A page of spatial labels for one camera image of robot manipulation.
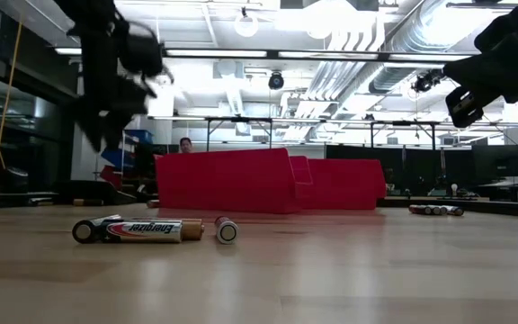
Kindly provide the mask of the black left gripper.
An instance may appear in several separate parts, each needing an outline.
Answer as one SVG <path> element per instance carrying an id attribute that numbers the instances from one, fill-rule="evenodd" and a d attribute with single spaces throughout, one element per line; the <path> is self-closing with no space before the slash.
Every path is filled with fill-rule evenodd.
<path id="1" fill-rule="evenodd" d="M 146 99 L 157 97 L 150 83 L 158 77 L 174 82 L 174 75 L 163 63 L 165 47 L 147 26 L 141 26 L 138 33 L 129 26 L 110 31 L 78 27 L 76 34 L 81 41 L 82 98 L 96 110 L 128 111 L 105 116 L 106 147 L 117 148 L 124 129 L 136 117 L 129 112 L 144 113 Z M 94 152 L 99 152 L 103 137 L 100 112 L 80 111 L 76 123 Z"/>

